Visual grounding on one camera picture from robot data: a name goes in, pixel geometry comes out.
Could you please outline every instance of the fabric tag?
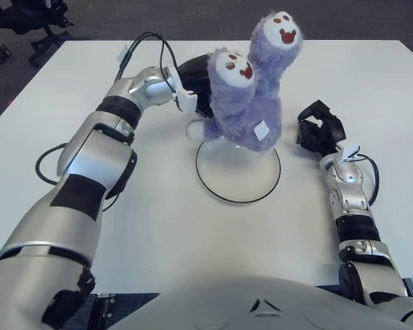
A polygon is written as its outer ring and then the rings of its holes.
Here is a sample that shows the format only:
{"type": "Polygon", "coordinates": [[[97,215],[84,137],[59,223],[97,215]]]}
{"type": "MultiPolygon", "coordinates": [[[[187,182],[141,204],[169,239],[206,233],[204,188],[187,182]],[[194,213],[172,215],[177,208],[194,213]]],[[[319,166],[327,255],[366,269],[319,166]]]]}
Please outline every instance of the fabric tag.
{"type": "Polygon", "coordinates": [[[123,50],[121,50],[121,53],[119,53],[119,55],[116,57],[116,59],[118,60],[119,63],[121,63],[124,59],[125,54],[129,51],[129,49],[127,48],[127,45],[124,45],[123,50]]]}
{"type": "Polygon", "coordinates": [[[269,133],[269,128],[267,127],[266,123],[264,120],[260,122],[255,128],[254,128],[254,133],[257,136],[257,139],[259,141],[262,141],[269,133]]]}

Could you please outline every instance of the dark floor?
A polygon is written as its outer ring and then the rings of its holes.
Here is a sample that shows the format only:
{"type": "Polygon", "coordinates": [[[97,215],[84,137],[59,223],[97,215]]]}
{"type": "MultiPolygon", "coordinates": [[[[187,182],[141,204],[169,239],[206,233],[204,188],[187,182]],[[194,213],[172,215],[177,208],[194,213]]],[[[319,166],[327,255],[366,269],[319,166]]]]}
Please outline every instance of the dark floor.
{"type": "MultiPolygon", "coordinates": [[[[8,0],[0,0],[3,7],[8,0]]],[[[132,40],[145,30],[169,40],[249,39],[257,21],[271,10],[290,12],[307,39],[400,40],[413,51],[413,0],[69,0],[66,17],[74,36],[92,40],[132,40]]],[[[0,29],[0,43],[12,56],[0,65],[0,115],[37,73],[27,58],[30,41],[43,31],[17,36],[0,29]]],[[[44,64],[53,47],[39,61],[44,64]]],[[[118,300],[115,321],[142,306],[154,295],[128,295],[118,300]]],[[[95,295],[65,329],[85,329],[95,295]]]]}

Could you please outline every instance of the furry fabric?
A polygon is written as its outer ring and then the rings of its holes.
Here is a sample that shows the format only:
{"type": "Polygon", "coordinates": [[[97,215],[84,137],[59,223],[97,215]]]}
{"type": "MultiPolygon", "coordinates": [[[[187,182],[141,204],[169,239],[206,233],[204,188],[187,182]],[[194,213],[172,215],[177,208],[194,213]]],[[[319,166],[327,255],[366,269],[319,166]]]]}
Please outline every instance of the furry fabric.
{"type": "Polygon", "coordinates": [[[253,151],[273,148],[281,133],[278,97],[255,95],[259,78],[256,73],[254,83],[247,87],[234,87],[225,82],[216,66],[221,53],[230,52],[226,48],[217,49],[208,63],[214,118],[204,121],[204,139],[215,140],[223,135],[253,151]],[[261,135],[255,131],[258,125],[263,128],[261,135]]]}
{"type": "MultiPolygon", "coordinates": [[[[282,133],[279,80],[301,45],[301,31],[292,17],[278,12],[257,24],[249,60],[217,49],[207,67],[214,117],[203,119],[204,141],[224,136],[252,151],[273,148],[282,133]]],[[[193,133],[202,127],[196,123],[191,128],[187,131],[193,133]]]]}
{"type": "MultiPolygon", "coordinates": [[[[279,31],[282,29],[282,23],[278,23],[279,31]]],[[[303,45],[303,37],[298,26],[293,22],[293,18],[287,12],[279,12],[264,17],[255,27],[251,37],[248,59],[254,65],[254,69],[259,76],[257,94],[261,95],[279,95],[280,78],[284,70],[292,64],[297,57],[303,45]],[[290,29],[296,31],[295,44],[291,48],[283,48],[281,45],[273,45],[266,37],[264,26],[268,21],[290,18],[288,20],[290,29]]]]}

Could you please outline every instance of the black cable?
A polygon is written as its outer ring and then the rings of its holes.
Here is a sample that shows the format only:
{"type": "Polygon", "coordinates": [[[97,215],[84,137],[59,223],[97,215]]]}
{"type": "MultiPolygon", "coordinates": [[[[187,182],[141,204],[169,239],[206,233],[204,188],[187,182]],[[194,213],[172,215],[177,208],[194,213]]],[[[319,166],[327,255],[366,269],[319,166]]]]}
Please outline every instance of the black cable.
{"type": "Polygon", "coordinates": [[[108,207],[106,207],[105,209],[103,209],[103,212],[107,211],[108,209],[110,209],[118,200],[119,194],[116,195],[115,199],[110,203],[110,205],[108,205],[108,207]]]}
{"type": "Polygon", "coordinates": [[[67,143],[62,143],[59,144],[58,146],[55,146],[54,148],[49,149],[48,151],[44,152],[37,160],[35,163],[35,173],[38,175],[40,179],[42,179],[45,183],[51,184],[55,186],[58,182],[48,179],[43,175],[43,173],[40,171],[40,164],[41,162],[45,159],[46,156],[48,156],[50,153],[53,153],[54,151],[57,151],[59,149],[62,149],[66,146],[67,143]]]}
{"type": "Polygon", "coordinates": [[[378,191],[379,191],[379,171],[378,171],[378,166],[377,166],[377,163],[375,163],[372,158],[370,158],[370,157],[368,157],[368,156],[366,156],[366,155],[362,155],[362,154],[358,154],[358,156],[363,158],[363,159],[360,159],[359,161],[361,161],[361,160],[368,160],[368,161],[371,163],[372,167],[373,167],[373,173],[374,173],[374,189],[373,189],[372,196],[371,196],[371,198],[370,198],[370,200],[369,200],[369,205],[371,206],[371,205],[374,203],[374,201],[377,199],[378,191]]]}
{"type": "MultiPolygon", "coordinates": [[[[147,38],[153,37],[155,39],[161,40],[162,43],[167,47],[167,49],[170,52],[170,56],[171,56],[171,60],[173,61],[173,65],[176,69],[178,69],[178,64],[176,62],[176,57],[174,56],[173,50],[171,48],[171,46],[168,44],[168,42],[164,39],[164,37],[156,32],[144,32],[142,33],[129,47],[129,49],[127,50],[127,53],[124,55],[123,60],[121,61],[120,65],[119,65],[119,70],[118,73],[116,74],[115,77],[115,81],[119,80],[122,78],[124,70],[126,68],[126,66],[128,65],[131,55],[133,54],[133,52],[135,51],[135,49],[139,46],[139,44],[144,41],[147,38]]],[[[164,75],[162,75],[164,80],[167,82],[167,84],[169,85],[167,79],[165,78],[164,75]]]]}
{"type": "MultiPolygon", "coordinates": [[[[58,146],[55,146],[54,148],[51,148],[49,150],[47,150],[46,152],[44,152],[37,160],[35,163],[35,173],[38,175],[38,177],[40,179],[42,179],[44,182],[46,182],[47,184],[51,184],[53,186],[55,186],[58,182],[48,179],[47,177],[44,176],[44,174],[41,172],[40,170],[40,165],[41,162],[46,158],[46,156],[48,156],[49,154],[53,153],[54,151],[57,151],[59,149],[64,148],[67,145],[67,143],[62,143],[59,144],[58,146]]],[[[108,205],[108,207],[106,207],[105,209],[103,209],[103,212],[109,210],[118,200],[119,194],[116,195],[115,199],[110,203],[110,205],[108,205]]]]}
{"type": "Polygon", "coordinates": [[[170,83],[167,80],[167,77],[164,75],[164,69],[162,68],[162,56],[164,55],[164,42],[162,42],[162,47],[160,48],[160,56],[159,56],[159,68],[160,68],[160,74],[164,78],[165,82],[167,83],[168,87],[170,88],[172,93],[175,93],[176,91],[173,89],[173,87],[170,85],[170,83]]]}

